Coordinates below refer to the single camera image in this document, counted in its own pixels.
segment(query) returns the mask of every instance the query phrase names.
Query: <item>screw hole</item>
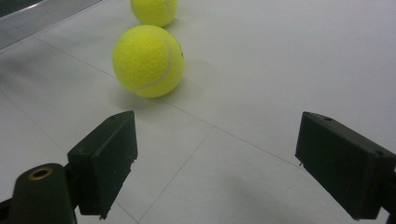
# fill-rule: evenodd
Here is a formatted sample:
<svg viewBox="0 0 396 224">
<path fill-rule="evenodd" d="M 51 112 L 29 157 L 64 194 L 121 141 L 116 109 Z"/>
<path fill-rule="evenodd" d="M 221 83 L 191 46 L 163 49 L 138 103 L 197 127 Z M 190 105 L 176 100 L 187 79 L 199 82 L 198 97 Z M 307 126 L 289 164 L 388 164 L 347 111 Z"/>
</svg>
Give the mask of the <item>screw hole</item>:
<svg viewBox="0 0 396 224">
<path fill-rule="evenodd" d="M 29 179 L 30 180 L 40 180 L 44 179 L 47 176 L 52 174 L 52 168 L 49 167 L 43 167 L 34 170 L 32 173 L 29 174 Z"/>
</svg>

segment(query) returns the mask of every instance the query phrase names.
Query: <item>tennis ball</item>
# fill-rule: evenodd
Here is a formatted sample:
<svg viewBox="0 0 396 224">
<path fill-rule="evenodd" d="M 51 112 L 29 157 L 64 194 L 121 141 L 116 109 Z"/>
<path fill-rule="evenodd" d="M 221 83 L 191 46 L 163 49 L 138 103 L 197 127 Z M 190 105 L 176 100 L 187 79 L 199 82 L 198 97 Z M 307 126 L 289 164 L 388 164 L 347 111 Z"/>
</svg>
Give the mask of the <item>tennis ball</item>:
<svg viewBox="0 0 396 224">
<path fill-rule="evenodd" d="M 113 67 L 128 91 L 155 98 L 180 82 L 184 56 L 175 38 L 163 28 L 141 25 L 120 37 L 113 50 Z"/>
<path fill-rule="evenodd" d="M 131 0 L 132 12 L 146 25 L 164 27 L 177 13 L 177 0 Z"/>
</svg>

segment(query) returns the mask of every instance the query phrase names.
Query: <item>black mount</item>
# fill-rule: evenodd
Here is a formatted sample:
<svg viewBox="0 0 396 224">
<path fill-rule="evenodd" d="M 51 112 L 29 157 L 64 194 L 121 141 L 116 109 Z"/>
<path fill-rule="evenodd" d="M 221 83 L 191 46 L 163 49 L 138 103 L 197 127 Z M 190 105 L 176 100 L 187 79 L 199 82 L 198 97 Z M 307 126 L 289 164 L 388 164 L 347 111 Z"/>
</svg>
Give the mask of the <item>black mount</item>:
<svg viewBox="0 0 396 224">
<path fill-rule="evenodd" d="M 137 158 L 134 112 L 106 119 L 67 154 L 69 163 L 37 166 L 0 203 L 0 224 L 74 224 L 82 215 L 106 218 Z"/>
<path fill-rule="evenodd" d="M 304 112 L 296 157 L 356 220 L 376 219 L 381 207 L 395 224 L 396 155 L 334 119 Z"/>
</svg>

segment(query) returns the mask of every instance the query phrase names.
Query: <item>white floor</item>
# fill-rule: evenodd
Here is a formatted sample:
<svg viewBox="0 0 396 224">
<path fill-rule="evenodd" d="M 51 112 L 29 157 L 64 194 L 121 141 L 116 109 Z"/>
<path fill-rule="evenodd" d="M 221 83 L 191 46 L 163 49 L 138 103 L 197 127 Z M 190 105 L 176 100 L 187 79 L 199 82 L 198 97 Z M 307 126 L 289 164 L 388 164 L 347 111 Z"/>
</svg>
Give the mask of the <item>white floor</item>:
<svg viewBox="0 0 396 224">
<path fill-rule="evenodd" d="M 169 95 L 116 80 L 111 52 L 138 25 L 105 0 L 0 50 L 0 201 L 15 179 L 134 110 L 139 157 L 105 221 L 356 223 L 294 157 L 303 111 L 396 153 L 396 4 L 179 0 L 166 29 L 186 57 Z M 378 220 L 385 223 L 387 212 Z"/>
</svg>

